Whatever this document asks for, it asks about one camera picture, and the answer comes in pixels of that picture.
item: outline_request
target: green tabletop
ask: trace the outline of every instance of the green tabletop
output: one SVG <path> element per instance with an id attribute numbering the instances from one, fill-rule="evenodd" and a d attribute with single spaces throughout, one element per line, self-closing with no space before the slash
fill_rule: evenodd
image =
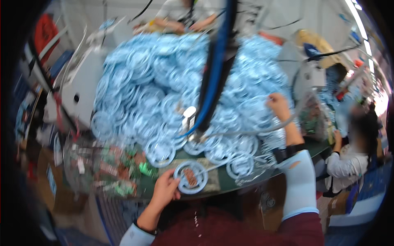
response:
<path id="1" fill-rule="evenodd" d="M 309 154 L 312 158 L 324 151 L 329 151 L 331 149 L 328 141 L 318 142 L 318 141 L 315 141 L 313 139 L 308 139 L 308 138 L 305 138 L 305 146 L 306 146 L 306 149 L 309 150 Z M 177 152 L 175 159 L 196 159 L 196 158 L 200 158 L 200 157 L 204 157 L 204 154 L 202 153 L 198 156 L 192 156 L 192 155 L 187 154 L 185 151 L 181 150 L 181 151 Z M 226 192 L 230 192 L 230 191 L 235 191 L 238 189 L 242 189 L 242 188 L 245 188 L 245 187 L 248 187 L 251 185 L 261 183 L 261 182 L 268 180 L 269 178 L 276 176 L 280 173 L 281 172 L 278 169 L 269 169 L 269 170 L 266 170 L 264 173 L 262 173 L 262 175 L 257 177 L 252 182 L 244 183 L 242 186 L 238 186 L 238 185 L 236 185 L 234 179 L 230 178 L 227 175 L 226 167 L 222 166 L 222 167 L 218 168 L 220 191 L 199 192 L 199 193 L 193 194 L 193 195 L 183 195 L 182 199 L 196 199 L 196 198 L 202 198 L 202 197 L 213 196 L 216 194 L 226 193 Z M 140 184 L 138 187 L 138 190 L 141 194 L 141 197 L 140 197 L 141 200 L 147 200 L 147 199 L 152 198 L 154 183 L 155 183 L 155 181 L 152 180 L 151 177 L 148 177 L 145 175 L 143 175 L 141 177 Z"/>

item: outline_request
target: black wrist strap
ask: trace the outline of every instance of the black wrist strap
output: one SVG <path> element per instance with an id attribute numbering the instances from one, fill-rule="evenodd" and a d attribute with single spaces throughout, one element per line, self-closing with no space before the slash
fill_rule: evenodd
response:
<path id="1" fill-rule="evenodd" d="M 151 234 L 151 235 L 153 235 L 153 236 L 156 236 L 157 233 L 158 233 L 157 230 L 147 231 L 147 230 L 142 229 L 141 227 L 138 226 L 138 224 L 137 224 L 137 219 L 134 220 L 133 224 L 134 224 L 136 227 L 138 227 L 140 230 L 142 230 L 142 231 L 144 231 L 144 232 L 146 232 L 146 233 L 149 233 L 149 234 Z"/>
<path id="2" fill-rule="evenodd" d="M 275 156 L 276 162 L 281 163 L 301 150 L 305 150 L 305 144 L 289 145 L 284 150 L 276 148 L 273 149 L 272 152 Z"/>

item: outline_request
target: blue hose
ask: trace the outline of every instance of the blue hose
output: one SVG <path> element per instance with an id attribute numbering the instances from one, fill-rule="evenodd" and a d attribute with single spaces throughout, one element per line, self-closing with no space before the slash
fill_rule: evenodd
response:
<path id="1" fill-rule="evenodd" d="M 226 49 L 226 44 L 227 44 L 227 37 L 228 37 L 228 32 L 229 32 L 229 26 L 230 26 L 230 18 L 231 18 L 231 5 L 227 4 L 225 11 L 226 11 L 226 19 L 223 23 L 223 26 L 220 29 L 220 32 L 218 33 L 218 39 L 217 43 L 215 46 L 214 50 L 214 58 L 213 58 L 213 67 L 211 70 L 211 75 L 210 75 L 210 80 L 208 84 L 208 92 L 206 94 L 206 99 L 204 101 L 204 105 L 201 109 L 201 112 L 199 114 L 199 117 L 197 118 L 197 121 L 195 122 L 194 126 L 184 135 L 181 135 L 177 138 L 185 137 L 189 134 L 191 134 L 193 131 L 197 129 L 197 127 L 200 126 L 201 122 L 204 120 L 205 116 L 208 113 L 208 110 L 214 100 L 216 91 L 217 91 L 217 85 L 219 84 L 219 78 L 220 78 L 220 73 L 222 70 L 223 66 L 223 54 Z"/>

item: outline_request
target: maroon shirt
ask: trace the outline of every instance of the maroon shirt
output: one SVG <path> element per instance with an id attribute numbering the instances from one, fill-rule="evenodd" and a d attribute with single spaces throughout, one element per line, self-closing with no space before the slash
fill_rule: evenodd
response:
<path id="1" fill-rule="evenodd" d="M 201 217 L 195 210 L 181 213 L 169 229 L 156 236 L 152 246 L 209 246 L 209 245 L 324 245 L 324 236 L 317 213 L 302 213 L 282 222 L 278 232 L 249 229 L 232 215 L 208 208 Z"/>

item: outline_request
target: worker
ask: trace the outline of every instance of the worker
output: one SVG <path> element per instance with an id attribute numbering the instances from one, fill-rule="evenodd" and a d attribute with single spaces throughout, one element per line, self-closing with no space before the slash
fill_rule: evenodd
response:
<path id="1" fill-rule="evenodd" d="M 370 168 L 372 156 L 376 154 L 378 123 L 372 114 L 355 117 L 349 126 L 349 144 L 342 147 L 339 130 L 334 132 L 333 153 L 315 170 L 317 176 L 328 177 L 317 181 L 316 189 L 326 192 L 326 197 L 334 197 L 342 189 L 357 182 Z"/>
<path id="2" fill-rule="evenodd" d="M 283 122 L 290 117 L 286 99 L 269 95 L 267 105 Z M 303 146 L 304 140 L 294 123 L 285 127 L 286 145 Z M 316 181 L 307 150 L 301 150 L 279 163 L 286 175 L 283 218 L 277 233 L 249 229 L 229 213 L 208 207 L 206 216 L 190 209 L 178 214 L 162 233 L 156 235 L 160 214 L 168 203 L 181 197 L 180 182 L 168 170 L 158 178 L 153 197 L 141 216 L 123 235 L 120 245 L 323 245 L 323 232 L 316 208 Z"/>
<path id="3" fill-rule="evenodd" d="M 167 0 L 157 13 L 154 23 L 176 33 L 183 33 L 185 27 L 201 31 L 215 19 L 216 14 L 212 11 L 209 0 Z"/>

